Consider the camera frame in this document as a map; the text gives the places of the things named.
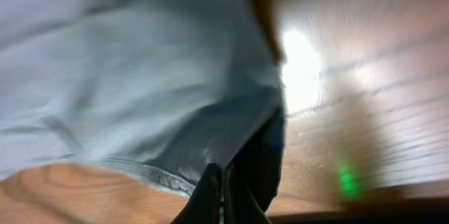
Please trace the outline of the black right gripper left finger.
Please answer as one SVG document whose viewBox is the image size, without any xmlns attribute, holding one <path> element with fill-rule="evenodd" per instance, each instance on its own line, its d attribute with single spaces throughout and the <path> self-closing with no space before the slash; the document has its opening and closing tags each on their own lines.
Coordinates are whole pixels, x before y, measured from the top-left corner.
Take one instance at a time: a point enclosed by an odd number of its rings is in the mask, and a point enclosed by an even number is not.
<svg viewBox="0 0 449 224">
<path fill-rule="evenodd" d="M 207 165 L 186 206 L 171 224 L 219 224 L 222 169 Z"/>
</svg>

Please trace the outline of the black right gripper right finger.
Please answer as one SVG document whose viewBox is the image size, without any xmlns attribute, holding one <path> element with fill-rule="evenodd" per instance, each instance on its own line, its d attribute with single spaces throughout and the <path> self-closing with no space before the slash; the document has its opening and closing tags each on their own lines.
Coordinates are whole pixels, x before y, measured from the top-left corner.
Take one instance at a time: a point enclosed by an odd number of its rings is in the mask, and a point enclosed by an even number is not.
<svg viewBox="0 0 449 224">
<path fill-rule="evenodd" d="M 224 224 L 272 224 L 233 166 L 224 170 Z"/>
</svg>

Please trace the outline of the grey shorts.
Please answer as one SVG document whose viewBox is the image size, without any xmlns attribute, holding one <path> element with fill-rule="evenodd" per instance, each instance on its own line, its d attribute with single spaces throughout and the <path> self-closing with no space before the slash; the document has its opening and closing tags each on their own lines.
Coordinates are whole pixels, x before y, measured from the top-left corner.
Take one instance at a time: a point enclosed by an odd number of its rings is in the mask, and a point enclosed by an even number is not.
<svg viewBox="0 0 449 224">
<path fill-rule="evenodd" d="M 76 162 L 190 196 L 243 160 L 261 209 L 283 152 L 249 0 L 1 0 L 1 177 Z"/>
</svg>

